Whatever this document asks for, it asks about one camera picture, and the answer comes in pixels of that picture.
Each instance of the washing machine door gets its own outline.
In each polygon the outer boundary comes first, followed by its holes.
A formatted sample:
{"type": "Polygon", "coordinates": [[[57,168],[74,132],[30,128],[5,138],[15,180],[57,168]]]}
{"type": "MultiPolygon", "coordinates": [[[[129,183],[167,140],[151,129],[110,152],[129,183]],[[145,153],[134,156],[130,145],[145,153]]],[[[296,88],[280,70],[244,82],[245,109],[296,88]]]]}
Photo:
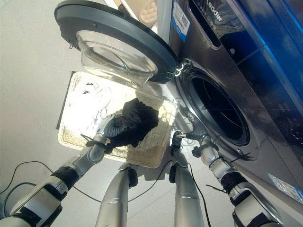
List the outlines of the washing machine door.
{"type": "Polygon", "coordinates": [[[166,83],[178,65],[171,48],[139,21],[108,6],[83,0],[60,3],[54,12],[61,36],[81,51],[91,73],[142,87],[166,83]]]}

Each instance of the transparent glass bowl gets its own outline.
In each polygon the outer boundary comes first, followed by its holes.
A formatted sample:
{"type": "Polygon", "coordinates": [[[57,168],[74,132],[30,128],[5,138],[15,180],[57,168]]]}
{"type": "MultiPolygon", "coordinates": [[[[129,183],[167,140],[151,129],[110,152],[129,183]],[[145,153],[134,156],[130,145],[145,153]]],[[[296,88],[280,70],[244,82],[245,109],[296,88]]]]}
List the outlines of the transparent glass bowl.
{"type": "Polygon", "coordinates": [[[76,37],[82,65],[92,74],[140,88],[158,71],[145,54],[121,40],[92,31],[78,31],[76,37]]]}

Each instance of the front-loading washing machine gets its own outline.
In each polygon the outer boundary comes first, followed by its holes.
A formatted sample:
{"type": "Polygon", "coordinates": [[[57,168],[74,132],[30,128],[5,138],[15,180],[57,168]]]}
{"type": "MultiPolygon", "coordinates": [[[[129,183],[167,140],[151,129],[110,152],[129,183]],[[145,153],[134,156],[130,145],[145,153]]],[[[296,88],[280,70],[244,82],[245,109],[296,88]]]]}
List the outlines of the front-loading washing machine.
{"type": "Polygon", "coordinates": [[[62,2],[55,19],[88,71],[134,88],[148,80],[166,83],[223,156],[246,154],[235,166],[303,210],[300,6],[176,0],[169,45],[135,19],[95,2],[62,2]]]}

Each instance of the gray floor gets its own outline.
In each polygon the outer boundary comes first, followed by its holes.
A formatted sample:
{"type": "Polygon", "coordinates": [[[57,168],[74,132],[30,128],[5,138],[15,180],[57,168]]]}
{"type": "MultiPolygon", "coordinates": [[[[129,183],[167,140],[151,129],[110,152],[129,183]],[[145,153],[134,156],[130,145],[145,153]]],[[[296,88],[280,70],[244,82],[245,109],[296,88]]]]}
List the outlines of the gray floor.
{"type": "MultiPolygon", "coordinates": [[[[84,70],[78,51],[70,50],[60,36],[53,16],[59,2],[11,0],[7,3],[7,0],[1,0],[2,190],[21,162],[39,160],[55,170],[77,153],[58,143],[55,129],[71,71],[84,70]]],[[[232,227],[232,205],[228,197],[205,186],[209,183],[219,187],[219,184],[186,148],[184,146],[183,151],[204,192],[213,227],[232,227]]],[[[117,161],[104,159],[76,185],[101,200],[120,165],[117,161]]],[[[129,191],[129,198],[146,190],[154,182],[150,179],[155,179],[159,171],[139,168],[139,174],[144,175],[139,177],[138,186],[129,191]]],[[[169,167],[165,178],[154,188],[129,203],[127,226],[173,226],[175,185],[169,183],[168,171],[169,167]]],[[[17,171],[12,185],[23,181],[37,183],[48,175],[48,170],[40,164],[25,164],[17,171]]],[[[21,186],[12,193],[7,209],[11,209],[30,188],[21,186]]],[[[1,195],[1,202],[5,196],[6,193],[1,195]]],[[[94,226],[99,210],[97,202],[71,189],[62,205],[63,211],[54,227],[94,226]]]]}

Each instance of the sticker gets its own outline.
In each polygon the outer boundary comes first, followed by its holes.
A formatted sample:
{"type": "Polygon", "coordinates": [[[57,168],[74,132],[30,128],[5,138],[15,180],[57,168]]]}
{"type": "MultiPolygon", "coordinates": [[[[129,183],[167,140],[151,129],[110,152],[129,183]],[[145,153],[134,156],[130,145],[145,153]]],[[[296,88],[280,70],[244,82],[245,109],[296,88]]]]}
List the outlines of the sticker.
{"type": "Polygon", "coordinates": [[[280,191],[284,192],[286,195],[292,197],[293,199],[303,204],[303,192],[299,188],[295,188],[290,184],[285,183],[279,178],[273,176],[272,174],[268,174],[268,176],[274,182],[277,189],[279,189],[280,191]]]}
{"type": "Polygon", "coordinates": [[[185,42],[190,22],[176,1],[174,3],[174,9],[172,12],[171,24],[178,32],[181,40],[185,42]]]}

